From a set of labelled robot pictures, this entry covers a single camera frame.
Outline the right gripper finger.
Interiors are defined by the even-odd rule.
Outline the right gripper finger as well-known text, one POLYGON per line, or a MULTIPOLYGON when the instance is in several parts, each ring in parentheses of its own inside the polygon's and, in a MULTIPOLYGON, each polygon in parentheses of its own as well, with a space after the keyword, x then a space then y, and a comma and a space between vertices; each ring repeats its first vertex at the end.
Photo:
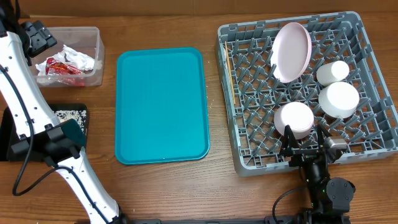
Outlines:
POLYGON ((322 124, 317 124, 316 130, 317 130, 318 145, 324 145, 325 139, 331 137, 331 134, 322 124))
POLYGON ((284 138, 281 145, 281 151, 288 150, 288 149, 298 149, 299 144, 294 136, 294 132, 292 131, 289 125, 286 125, 284 128, 284 138))

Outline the pink bowl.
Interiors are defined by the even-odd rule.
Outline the pink bowl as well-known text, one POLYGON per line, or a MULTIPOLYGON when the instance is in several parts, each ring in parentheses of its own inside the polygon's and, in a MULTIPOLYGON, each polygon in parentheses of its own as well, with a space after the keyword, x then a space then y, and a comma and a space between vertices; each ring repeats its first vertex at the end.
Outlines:
POLYGON ((314 124, 312 110, 300 102, 291 102, 280 107, 274 115, 276 130, 284 135, 284 129, 290 126, 296 139, 303 139, 310 133, 314 124))

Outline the white tissue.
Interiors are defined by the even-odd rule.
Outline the white tissue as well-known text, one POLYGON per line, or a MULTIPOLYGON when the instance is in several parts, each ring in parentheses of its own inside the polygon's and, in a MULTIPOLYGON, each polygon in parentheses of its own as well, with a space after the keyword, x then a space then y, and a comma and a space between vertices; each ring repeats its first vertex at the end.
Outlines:
MULTIPOLYGON (((97 61, 94 58, 74 50, 71 47, 63 46, 61 52, 51 56, 52 58, 64 62, 68 65, 73 65, 83 73, 93 71, 102 68, 102 61, 97 61)), ((39 75, 45 74, 46 61, 50 57, 47 57, 42 63, 35 64, 36 69, 39 71, 39 75)))

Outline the white bowl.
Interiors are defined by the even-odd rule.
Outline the white bowl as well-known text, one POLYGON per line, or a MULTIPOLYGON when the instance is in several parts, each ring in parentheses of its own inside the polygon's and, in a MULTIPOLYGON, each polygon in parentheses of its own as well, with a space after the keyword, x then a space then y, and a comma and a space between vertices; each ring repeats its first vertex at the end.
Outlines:
POLYGON ((356 111, 359 93, 349 83, 335 82, 319 93, 318 102, 328 116, 345 119, 356 111))

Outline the red snack wrapper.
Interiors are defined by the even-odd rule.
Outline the red snack wrapper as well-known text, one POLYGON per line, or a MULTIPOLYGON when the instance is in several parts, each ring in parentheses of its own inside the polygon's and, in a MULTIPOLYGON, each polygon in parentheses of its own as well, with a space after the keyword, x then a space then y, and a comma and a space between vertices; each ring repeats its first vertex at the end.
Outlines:
MULTIPOLYGON (((52 57, 48 58, 45 66, 45 74, 52 76, 65 76, 65 75, 82 75, 83 72, 73 65, 68 65, 64 62, 56 60, 52 57)), ((71 86, 84 86, 85 82, 83 78, 60 78, 60 83, 71 86)))

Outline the white upside-down cup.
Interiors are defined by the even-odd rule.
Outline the white upside-down cup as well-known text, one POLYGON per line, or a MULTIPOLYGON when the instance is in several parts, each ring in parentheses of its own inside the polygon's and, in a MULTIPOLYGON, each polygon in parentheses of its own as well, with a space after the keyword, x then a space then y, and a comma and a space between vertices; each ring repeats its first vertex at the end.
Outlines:
POLYGON ((344 61, 335 61, 322 65, 316 72, 317 81, 323 86, 340 82, 349 74, 349 65, 344 61))

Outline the pink plate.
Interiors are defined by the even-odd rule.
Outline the pink plate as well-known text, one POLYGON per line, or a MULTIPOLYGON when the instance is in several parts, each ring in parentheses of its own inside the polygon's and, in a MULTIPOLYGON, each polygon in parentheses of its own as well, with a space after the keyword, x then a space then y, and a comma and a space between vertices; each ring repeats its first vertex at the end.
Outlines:
POLYGON ((303 25, 290 22, 283 26, 272 46, 271 65, 275 65, 274 76, 282 83, 300 77, 310 61, 312 42, 303 25))

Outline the food scraps pile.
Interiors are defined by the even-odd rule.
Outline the food scraps pile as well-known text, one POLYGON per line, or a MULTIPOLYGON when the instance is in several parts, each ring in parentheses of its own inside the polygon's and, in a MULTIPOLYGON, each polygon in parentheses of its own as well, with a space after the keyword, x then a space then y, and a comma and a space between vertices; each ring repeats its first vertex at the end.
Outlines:
POLYGON ((83 132, 86 131, 86 122, 88 120, 87 110, 57 110, 55 115, 58 117, 60 122, 65 122, 69 119, 74 119, 80 126, 83 132))

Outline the wooden chopstick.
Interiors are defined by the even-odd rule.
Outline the wooden chopstick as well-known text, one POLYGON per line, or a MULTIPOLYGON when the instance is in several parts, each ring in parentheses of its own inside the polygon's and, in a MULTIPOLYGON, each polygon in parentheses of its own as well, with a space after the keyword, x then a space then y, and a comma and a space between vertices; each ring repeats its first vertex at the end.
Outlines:
POLYGON ((226 53, 226 64, 227 64, 227 69, 228 69, 229 84, 231 87, 233 105, 235 105, 236 99, 235 99, 235 95, 234 95, 234 85, 233 85, 233 78, 232 78, 232 73, 231 73, 231 64, 230 64, 230 59, 229 59, 229 51, 228 51, 227 41, 224 42, 224 48, 225 48, 225 53, 226 53))

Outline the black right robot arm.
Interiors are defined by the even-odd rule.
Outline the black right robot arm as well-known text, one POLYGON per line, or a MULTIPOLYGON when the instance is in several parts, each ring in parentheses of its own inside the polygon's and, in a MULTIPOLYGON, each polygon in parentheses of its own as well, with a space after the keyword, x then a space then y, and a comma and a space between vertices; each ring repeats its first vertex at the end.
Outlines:
POLYGON ((346 179, 331 178, 328 166, 348 149, 340 136, 332 136, 322 125, 316 126, 318 146, 299 149, 298 141, 289 125, 284 128, 284 140, 279 154, 290 157, 290 167, 298 167, 303 188, 308 189, 311 207, 301 209, 289 223, 349 223, 350 203, 356 188, 346 179))

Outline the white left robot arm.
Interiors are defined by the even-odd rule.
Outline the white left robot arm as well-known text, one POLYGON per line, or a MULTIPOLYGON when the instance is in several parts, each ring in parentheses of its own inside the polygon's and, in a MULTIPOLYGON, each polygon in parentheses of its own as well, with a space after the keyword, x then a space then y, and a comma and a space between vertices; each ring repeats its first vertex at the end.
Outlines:
POLYGON ((57 172, 86 210, 91 223, 128 223, 128 217, 97 178, 86 156, 86 137, 74 119, 60 122, 51 110, 30 70, 31 59, 57 41, 41 22, 19 23, 17 1, 1 1, 1 93, 12 114, 19 142, 14 154, 24 163, 12 193, 21 196, 57 172), (18 191, 31 156, 51 168, 23 191, 18 191))

